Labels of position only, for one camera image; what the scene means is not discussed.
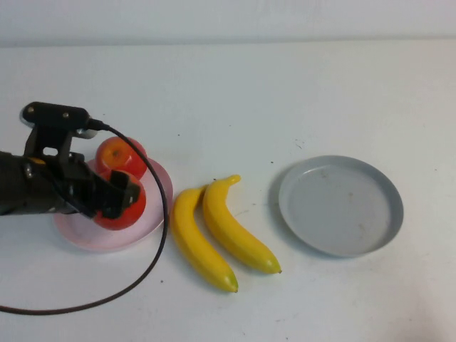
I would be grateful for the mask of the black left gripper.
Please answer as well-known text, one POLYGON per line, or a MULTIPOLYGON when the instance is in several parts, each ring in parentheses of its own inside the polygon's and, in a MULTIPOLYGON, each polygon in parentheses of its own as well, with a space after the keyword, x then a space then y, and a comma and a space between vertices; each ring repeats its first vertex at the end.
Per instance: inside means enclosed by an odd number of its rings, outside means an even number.
POLYGON ((80 153, 58 156, 25 157, 24 173, 38 185, 38 203, 46 212, 80 213, 89 219, 103 214, 120 218, 138 202, 141 187, 135 177, 122 170, 108 170, 103 177, 95 173, 80 153))

